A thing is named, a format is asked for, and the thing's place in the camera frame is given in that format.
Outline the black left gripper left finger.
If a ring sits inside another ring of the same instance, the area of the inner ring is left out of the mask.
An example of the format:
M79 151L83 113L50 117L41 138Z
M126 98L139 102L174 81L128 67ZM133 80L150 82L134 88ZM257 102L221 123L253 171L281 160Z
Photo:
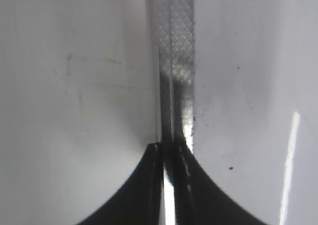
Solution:
M163 148L147 145L133 173L117 192L81 225L157 225L159 223Z

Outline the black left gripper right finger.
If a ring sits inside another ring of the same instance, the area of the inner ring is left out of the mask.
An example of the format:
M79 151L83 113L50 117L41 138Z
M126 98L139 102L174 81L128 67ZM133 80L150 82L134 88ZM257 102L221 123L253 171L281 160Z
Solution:
M185 141L168 146L167 174L172 180L179 225L262 225L207 175Z

